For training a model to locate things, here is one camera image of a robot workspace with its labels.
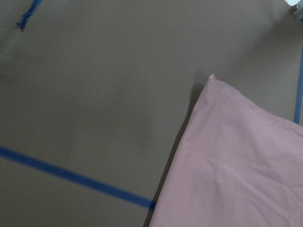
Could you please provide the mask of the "aluminium frame post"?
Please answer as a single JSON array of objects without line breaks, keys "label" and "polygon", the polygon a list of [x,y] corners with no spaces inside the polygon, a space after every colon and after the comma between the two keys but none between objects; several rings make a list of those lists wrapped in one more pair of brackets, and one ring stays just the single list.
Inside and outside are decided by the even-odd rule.
[{"label": "aluminium frame post", "polygon": [[294,18],[300,22],[303,21],[303,0],[286,0],[292,7]]}]

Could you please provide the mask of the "pink printed t-shirt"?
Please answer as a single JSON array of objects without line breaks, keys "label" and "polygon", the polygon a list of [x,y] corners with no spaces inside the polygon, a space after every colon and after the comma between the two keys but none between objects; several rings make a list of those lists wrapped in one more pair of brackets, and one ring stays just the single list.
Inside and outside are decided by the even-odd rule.
[{"label": "pink printed t-shirt", "polygon": [[300,227],[303,128],[210,76],[160,192],[152,227]]}]

